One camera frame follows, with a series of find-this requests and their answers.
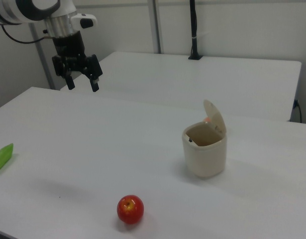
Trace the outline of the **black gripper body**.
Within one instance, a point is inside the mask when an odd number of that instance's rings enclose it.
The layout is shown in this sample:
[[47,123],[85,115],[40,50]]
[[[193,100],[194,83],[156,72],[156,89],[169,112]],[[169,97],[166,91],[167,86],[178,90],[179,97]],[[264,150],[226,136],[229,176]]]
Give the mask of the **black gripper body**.
[[87,57],[81,32],[66,37],[52,38],[57,55],[52,57],[56,73],[66,70],[82,71],[86,68]]

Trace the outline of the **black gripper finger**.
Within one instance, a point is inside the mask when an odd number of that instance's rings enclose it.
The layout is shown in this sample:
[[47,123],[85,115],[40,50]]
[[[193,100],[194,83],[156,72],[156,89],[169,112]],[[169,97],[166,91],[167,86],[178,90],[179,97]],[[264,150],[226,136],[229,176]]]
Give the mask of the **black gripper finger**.
[[99,77],[103,74],[103,72],[95,54],[85,58],[83,74],[88,77],[92,91],[98,91]]
[[57,76],[61,76],[66,81],[66,85],[69,90],[75,88],[73,78],[71,76],[71,68],[66,58],[59,55],[52,57],[53,66]]

